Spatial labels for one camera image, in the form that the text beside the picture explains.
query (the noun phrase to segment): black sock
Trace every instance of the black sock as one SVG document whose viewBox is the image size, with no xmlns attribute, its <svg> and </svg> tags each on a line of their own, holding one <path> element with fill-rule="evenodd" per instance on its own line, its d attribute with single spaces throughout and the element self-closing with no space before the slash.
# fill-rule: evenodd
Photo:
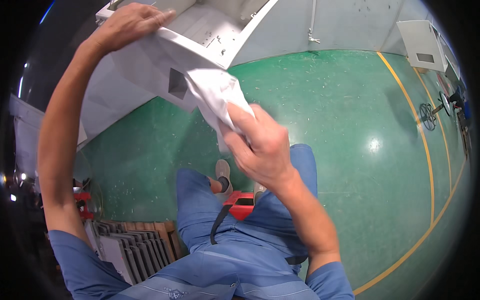
<svg viewBox="0 0 480 300">
<path fill-rule="evenodd" d="M 218 181 L 222 184 L 221 192 L 226 192 L 228 189 L 228 186 L 230 185 L 230 183 L 228 182 L 228 179 L 225 176 L 220 176 L 220 178 L 218 178 Z"/>
</svg>

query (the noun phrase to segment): white electrical box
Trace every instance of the white electrical box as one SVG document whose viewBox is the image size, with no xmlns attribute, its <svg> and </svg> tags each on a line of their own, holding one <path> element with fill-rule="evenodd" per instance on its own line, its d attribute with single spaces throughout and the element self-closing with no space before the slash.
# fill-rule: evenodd
<svg viewBox="0 0 480 300">
<path fill-rule="evenodd" d="M 396 24 L 412 67 L 445 72 L 448 64 L 440 35 L 430 21 L 401 21 Z"/>
</svg>

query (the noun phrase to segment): white cloth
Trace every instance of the white cloth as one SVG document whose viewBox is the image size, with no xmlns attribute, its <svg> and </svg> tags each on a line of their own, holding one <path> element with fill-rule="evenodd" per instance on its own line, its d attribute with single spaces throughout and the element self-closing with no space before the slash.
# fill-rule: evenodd
<svg viewBox="0 0 480 300">
<path fill-rule="evenodd" d="M 255 117 L 243 96 L 238 79 L 220 69 L 194 69 L 187 71 L 185 79 L 205 121 L 216 130 L 219 151 L 227 153 L 229 150 L 218 122 L 224 122 L 234 132 L 242 134 L 240 128 L 235 127 L 230 119 L 227 103 L 233 103 Z"/>
</svg>

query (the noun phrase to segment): red plastic stool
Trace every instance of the red plastic stool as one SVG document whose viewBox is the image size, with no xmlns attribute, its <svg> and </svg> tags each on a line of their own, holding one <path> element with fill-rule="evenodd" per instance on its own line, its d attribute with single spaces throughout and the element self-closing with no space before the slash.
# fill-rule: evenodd
<svg viewBox="0 0 480 300">
<path fill-rule="evenodd" d="M 78 209 L 78 214 L 80 215 L 80 217 L 85 218 L 85 219 L 92 219 L 93 220 L 93 214 L 91 212 L 89 212 L 88 208 L 87 208 L 87 201 L 92 200 L 92 197 L 90 196 L 90 193 L 89 192 L 74 193 L 73 197 L 75 198 L 75 201 L 77 203 L 80 200 L 85 201 L 85 205 Z"/>
<path fill-rule="evenodd" d="M 223 205 L 231 204 L 228 210 L 238 221 L 243 221 L 253 211 L 253 205 L 236 204 L 238 199 L 253 199 L 252 192 L 233 191 L 232 195 L 223 202 Z"/>
</svg>

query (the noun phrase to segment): gray sneaker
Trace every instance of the gray sneaker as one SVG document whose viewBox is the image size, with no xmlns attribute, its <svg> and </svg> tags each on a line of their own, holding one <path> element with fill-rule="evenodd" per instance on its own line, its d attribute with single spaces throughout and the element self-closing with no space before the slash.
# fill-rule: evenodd
<svg viewBox="0 0 480 300">
<path fill-rule="evenodd" d="M 257 202 L 258 198 L 267 191 L 267 188 L 263 185 L 259 184 L 258 182 L 255 183 L 253 186 L 253 205 Z"/>
<path fill-rule="evenodd" d="M 224 159 L 219 159 L 215 165 L 215 175 L 216 178 L 219 179 L 221 176 L 227 178 L 228 180 L 228 188 L 225 192 L 218 193 L 222 196 L 230 196 L 233 193 L 233 186 L 232 182 L 230 181 L 230 166 L 228 162 Z"/>
</svg>

